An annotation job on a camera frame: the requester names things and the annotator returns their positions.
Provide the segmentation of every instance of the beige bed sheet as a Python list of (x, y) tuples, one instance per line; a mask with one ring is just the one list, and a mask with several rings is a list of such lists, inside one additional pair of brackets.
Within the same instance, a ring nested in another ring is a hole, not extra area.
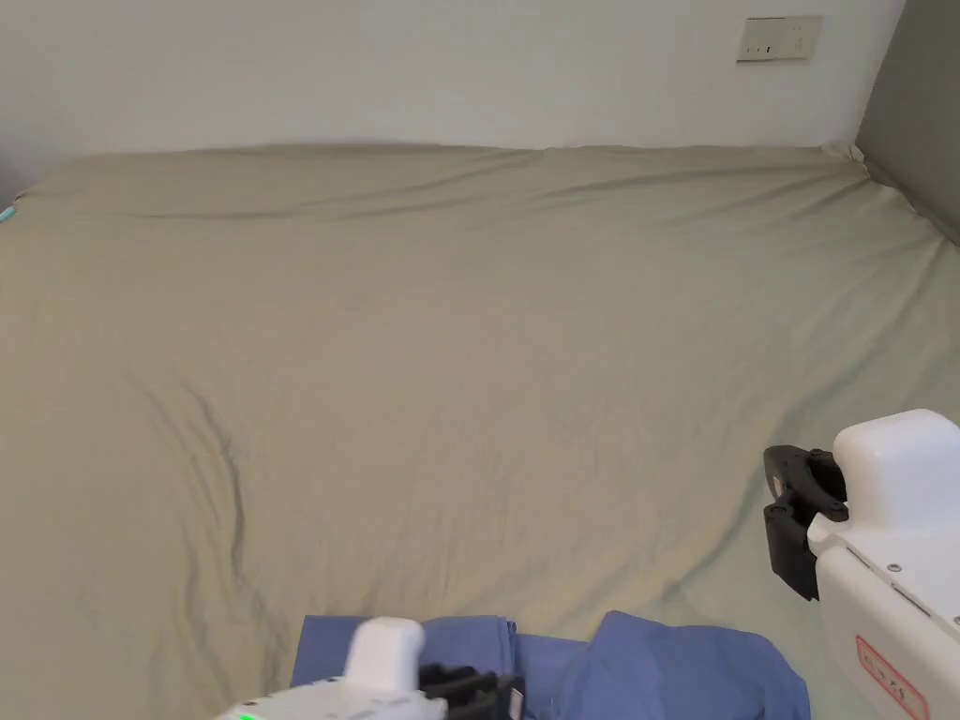
[(960, 256), (859, 163), (282, 147), (84, 160), (18, 209), (11, 717), (212, 716), (289, 682), (308, 613), (609, 609), (767, 635), (867, 716), (759, 513), (768, 444), (960, 420)]

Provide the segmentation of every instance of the folded fabric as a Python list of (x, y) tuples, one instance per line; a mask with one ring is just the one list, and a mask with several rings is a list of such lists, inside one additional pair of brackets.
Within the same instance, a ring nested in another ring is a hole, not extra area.
[[(293, 685), (343, 673), (366, 618), (308, 616)], [(766, 639), (671, 628), (609, 612), (590, 643), (516, 633), (503, 617), (423, 623), (423, 663), (472, 665), (527, 683), (536, 720), (809, 720), (806, 685)]]
[(806, 684), (769, 640), (609, 612), (564, 674), (557, 720), (809, 720)]

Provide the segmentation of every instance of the red sticker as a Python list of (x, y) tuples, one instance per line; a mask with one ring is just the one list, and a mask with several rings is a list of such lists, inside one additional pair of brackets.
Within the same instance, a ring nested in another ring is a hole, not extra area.
[(896, 700), (913, 720), (930, 720), (930, 710), (920, 691), (861, 636), (856, 637), (856, 653), (860, 656), (863, 669), (890, 693), (890, 697)]

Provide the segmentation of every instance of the electrical outlet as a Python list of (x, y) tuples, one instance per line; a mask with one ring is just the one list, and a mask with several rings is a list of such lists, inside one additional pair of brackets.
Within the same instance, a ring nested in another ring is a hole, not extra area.
[(780, 42), (777, 44), (778, 60), (809, 60), (824, 25), (822, 15), (785, 17), (781, 21)]
[(821, 15), (751, 17), (744, 26), (736, 60), (809, 60), (823, 24)]

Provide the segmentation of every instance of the mattress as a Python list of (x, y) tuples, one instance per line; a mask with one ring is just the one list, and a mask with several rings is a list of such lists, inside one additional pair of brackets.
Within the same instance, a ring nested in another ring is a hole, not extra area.
[(0, 677), (17, 717), (205, 718), (306, 614), (618, 609), (773, 640), (768, 444), (960, 420), (960, 255), (820, 149), (81, 160), (0, 225)]

